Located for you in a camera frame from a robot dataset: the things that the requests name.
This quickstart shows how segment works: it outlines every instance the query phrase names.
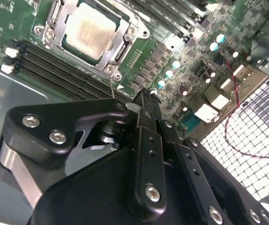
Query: surface-mount component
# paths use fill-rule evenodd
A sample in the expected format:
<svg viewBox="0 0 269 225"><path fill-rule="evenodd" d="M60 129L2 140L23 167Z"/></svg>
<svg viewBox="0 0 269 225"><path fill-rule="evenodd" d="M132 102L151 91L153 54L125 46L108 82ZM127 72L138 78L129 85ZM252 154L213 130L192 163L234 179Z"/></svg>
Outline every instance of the surface-mount component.
<svg viewBox="0 0 269 225"><path fill-rule="evenodd" d="M144 81L145 81L145 78L140 75L137 75L135 77L135 82L137 82L139 85L143 85Z"/></svg>
<svg viewBox="0 0 269 225"><path fill-rule="evenodd" d="M183 111L183 112L186 112L186 111L188 111L188 106L187 106L187 104L185 103L185 102L181 102L180 103L180 107L181 107L181 110Z"/></svg>
<svg viewBox="0 0 269 225"><path fill-rule="evenodd" d="M180 68L181 64L179 60L171 60L171 66L173 69L178 69Z"/></svg>
<svg viewBox="0 0 269 225"><path fill-rule="evenodd" d="M219 48L219 45L218 45L217 42L213 42L213 43L211 43L211 44L209 45L209 49L210 49L212 52L218 50L218 48Z"/></svg>
<svg viewBox="0 0 269 225"><path fill-rule="evenodd" d="M214 87L209 87L204 92L204 95L209 103L218 110L224 110L231 103L228 98L222 95Z"/></svg>
<svg viewBox="0 0 269 225"><path fill-rule="evenodd" d="M234 50L233 48L229 48L227 52L228 52L228 54L230 54L234 58L239 56L239 52Z"/></svg>
<svg viewBox="0 0 269 225"><path fill-rule="evenodd" d="M155 47L155 50L158 51L160 54L164 54L164 52L167 50L167 47L164 43L158 42L158 44Z"/></svg>
<svg viewBox="0 0 269 225"><path fill-rule="evenodd" d="M247 68L244 65L240 65L234 68L233 75L241 81L245 81L251 74L251 68Z"/></svg>
<svg viewBox="0 0 269 225"><path fill-rule="evenodd" d="M204 122L211 123L219 119L219 112L212 106L205 103L200 96L195 96L191 102L190 108L192 109L194 115Z"/></svg>
<svg viewBox="0 0 269 225"><path fill-rule="evenodd" d="M167 70L165 70L164 74L166 75L167 78L172 78L173 77L173 70L167 69Z"/></svg>
<svg viewBox="0 0 269 225"><path fill-rule="evenodd" d="M159 79L157 84L159 88L163 88L166 85L166 81L164 81L164 79Z"/></svg>
<svg viewBox="0 0 269 225"><path fill-rule="evenodd" d="M232 93L234 91L234 83L230 78L227 77L221 77L217 81L217 86L227 93Z"/></svg>
<svg viewBox="0 0 269 225"><path fill-rule="evenodd" d="M154 52L152 52L152 54L150 55L150 58L151 58L154 62L158 62L158 61L160 60L161 56L162 56L162 55L161 55L160 53L154 51Z"/></svg>
<svg viewBox="0 0 269 225"><path fill-rule="evenodd" d="M208 68L207 73L212 78L216 76L216 73L211 68Z"/></svg>
<svg viewBox="0 0 269 225"><path fill-rule="evenodd" d="M92 73L121 80L119 65L136 39L147 39L150 32L130 11L125 19L114 10L97 0L54 0L46 25L35 26L34 32L47 48Z"/></svg>
<svg viewBox="0 0 269 225"><path fill-rule="evenodd" d="M131 82L130 87L135 91L138 92L140 90L140 85L138 85L136 82Z"/></svg>
<svg viewBox="0 0 269 225"><path fill-rule="evenodd" d="M187 85L181 85L179 87L179 91L181 93L181 95L186 96L187 94L189 94L192 91L192 87L191 86L187 86Z"/></svg>
<svg viewBox="0 0 269 225"><path fill-rule="evenodd" d="M148 77L148 75L150 74L150 71L148 70L148 69L146 69L146 68L144 68L144 67L142 67L141 69L140 69L140 75L141 76L143 76L143 77Z"/></svg>
<svg viewBox="0 0 269 225"><path fill-rule="evenodd" d="M149 69L149 70L153 70L153 68L155 67L155 63L152 62L151 60L146 60L144 66Z"/></svg>
<svg viewBox="0 0 269 225"><path fill-rule="evenodd" d="M205 82L205 83L209 83L210 82L210 76L208 74L203 74L201 76L202 80Z"/></svg>

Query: electrolytic capacitor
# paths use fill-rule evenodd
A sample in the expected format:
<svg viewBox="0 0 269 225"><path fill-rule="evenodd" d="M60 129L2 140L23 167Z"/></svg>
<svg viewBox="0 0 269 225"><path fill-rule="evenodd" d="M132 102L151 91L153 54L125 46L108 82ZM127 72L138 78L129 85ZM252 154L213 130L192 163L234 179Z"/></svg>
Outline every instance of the electrolytic capacitor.
<svg viewBox="0 0 269 225"><path fill-rule="evenodd" d="M165 70L164 74L170 79L173 77L173 71L171 69Z"/></svg>
<svg viewBox="0 0 269 225"><path fill-rule="evenodd" d="M180 87L179 87L179 90L180 90L180 93L183 95L183 96L186 96L187 95L187 88L185 87L185 86L183 86L183 85L181 85Z"/></svg>
<svg viewBox="0 0 269 225"><path fill-rule="evenodd" d="M171 66L173 69L178 69L178 68L180 68L180 62L178 60L172 60Z"/></svg>
<svg viewBox="0 0 269 225"><path fill-rule="evenodd" d="M159 79L157 84L160 88L163 88L166 85L166 82L163 79Z"/></svg>
<svg viewBox="0 0 269 225"><path fill-rule="evenodd" d="M208 72L210 77L215 77L216 76L216 73L211 68L208 68L207 72Z"/></svg>
<svg viewBox="0 0 269 225"><path fill-rule="evenodd" d="M183 112L188 111L188 106L186 105L185 102L181 102L180 103L180 106L181 106L181 109L182 109Z"/></svg>
<svg viewBox="0 0 269 225"><path fill-rule="evenodd" d="M201 78L203 79L203 81L205 83L209 83L210 82L210 77L206 73L204 73Z"/></svg>
<svg viewBox="0 0 269 225"><path fill-rule="evenodd" d="M234 58L239 56L239 52L234 50L233 48L229 48L227 51L230 55L232 55Z"/></svg>

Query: screw hole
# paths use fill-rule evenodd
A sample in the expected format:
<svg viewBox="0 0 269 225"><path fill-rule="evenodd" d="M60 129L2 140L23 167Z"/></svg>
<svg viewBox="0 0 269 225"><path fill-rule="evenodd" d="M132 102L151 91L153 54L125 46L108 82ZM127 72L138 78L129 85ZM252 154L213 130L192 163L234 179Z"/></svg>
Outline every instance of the screw hole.
<svg viewBox="0 0 269 225"><path fill-rule="evenodd" d="M154 157L154 156L155 156L155 152L152 151L152 150L150 150L150 151L149 151L149 155L151 155L152 157Z"/></svg>
<svg viewBox="0 0 269 225"><path fill-rule="evenodd" d="M195 173L196 176L200 176L200 173L198 172L198 170L194 169L193 172Z"/></svg>
<svg viewBox="0 0 269 225"><path fill-rule="evenodd" d="M124 110L124 106L121 103L117 103L116 107L120 110Z"/></svg>
<svg viewBox="0 0 269 225"><path fill-rule="evenodd" d="M186 157L187 157L188 159L192 159L192 157L191 157L189 154L186 154Z"/></svg>

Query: green circuit board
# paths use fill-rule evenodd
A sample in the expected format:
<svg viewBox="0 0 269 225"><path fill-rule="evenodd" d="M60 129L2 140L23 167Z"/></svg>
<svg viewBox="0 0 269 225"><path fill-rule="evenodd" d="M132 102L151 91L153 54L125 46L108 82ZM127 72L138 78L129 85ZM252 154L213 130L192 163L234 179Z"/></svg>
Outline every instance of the green circuit board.
<svg viewBox="0 0 269 225"><path fill-rule="evenodd" d="M41 40L34 33L34 26L45 24L52 2L53 0L0 0L0 65L5 56L4 52L9 39L28 40L44 48ZM150 37L148 39L138 39L134 43L119 67L123 79L120 82L113 83L114 88L122 87L119 88L119 91L133 98L137 90L131 87L131 83L146 63L157 43L165 43L170 50L169 54L158 65L158 70L154 76L148 82L145 82L141 88L156 89L157 96L162 101L161 108L164 118L179 124L187 131L198 125L200 120L194 115L183 113L180 109L180 103L190 104L190 100L195 94L203 93L209 86L215 85L215 82L221 76L227 75L226 66L215 63L216 55L209 50L209 45L215 41L218 34L224 34L227 46L239 49L240 52L248 52L251 48L252 36L269 18L269 0L217 0L208 2L215 3L216 9L213 12L208 12L209 24L207 26L197 26L202 34L198 38L191 38L194 40L191 41L191 44L175 43L171 39L171 32L156 21L151 20L151 22L145 23L150 30ZM227 53L225 53L225 57L232 61ZM167 79L164 71L171 68L171 59L179 60L181 66L174 70L173 78ZM245 60L240 57L237 60L240 63L245 63ZM211 83L205 83L196 75L195 71L200 65L200 61L215 69L217 75ZM19 76L65 98L64 95L23 74L19 74ZM160 78L166 81L162 88L157 83ZM99 78L99 80L108 83L106 79ZM179 95L179 86L183 83L191 87L187 96Z"/></svg>

